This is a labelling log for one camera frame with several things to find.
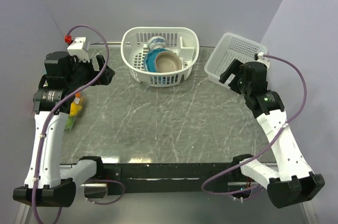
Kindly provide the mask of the white rectangular mesh basket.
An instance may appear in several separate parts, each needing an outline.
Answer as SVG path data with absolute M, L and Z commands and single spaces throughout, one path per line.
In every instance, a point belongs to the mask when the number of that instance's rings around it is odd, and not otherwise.
M 234 59 L 242 63 L 254 61 L 256 53 L 268 52 L 264 45 L 242 36 L 226 33 L 212 51 L 204 66 L 209 81 L 220 84 L 220 75 L 224 73 Z

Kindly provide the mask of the clear zip top bag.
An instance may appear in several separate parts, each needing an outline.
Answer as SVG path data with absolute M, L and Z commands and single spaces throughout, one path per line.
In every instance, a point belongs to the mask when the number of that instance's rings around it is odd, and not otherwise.
M 84 98 L 82 97 L 80 92 L 75 95 L 75 98 L 70 106 L 70 113 L 65 126 L 65 130 L 70 130 L 73 127 L 77 116 L 83 109 L 83 100 Z

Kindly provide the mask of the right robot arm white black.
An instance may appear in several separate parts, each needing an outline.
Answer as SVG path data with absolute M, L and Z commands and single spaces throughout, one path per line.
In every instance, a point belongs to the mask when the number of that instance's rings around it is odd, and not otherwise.
M 305 161 L 287 121 L 284 104 L 275 91 L 268 89 L 267 66 L 258 61 L 242 63 L 234 59 L 220 76 L 228 86 L 243 95 L 269 141 L 278 170 L 260 163 L 257 157 L 240 155 L 233 158 L 230 172 L 237 181 L 249 177 L 267 190 L 272 204 L 283 208 L 311 201 L 325 185 L 321 174 L 315 174 Z

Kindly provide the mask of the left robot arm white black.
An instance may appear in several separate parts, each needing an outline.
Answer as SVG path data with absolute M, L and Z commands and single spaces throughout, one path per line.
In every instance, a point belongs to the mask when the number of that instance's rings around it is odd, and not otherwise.
M 81 184 L 88 179 L 94 183 L 103 180 L 105 169 L 99 156 L 82 157 L 75 167 L 60 171 L 63 134 L 74 91 L 85 85 L 107 86 L 115 75 L 102 55 L 96 59 L 98 71 L 92 61 L 81 62 L 65 51 L 46 56 L 46 73 L 33 97 L 35 139 L 30 169 L 23 186 L 13 191 L 15 201 L 37 207 L 69 207 Z

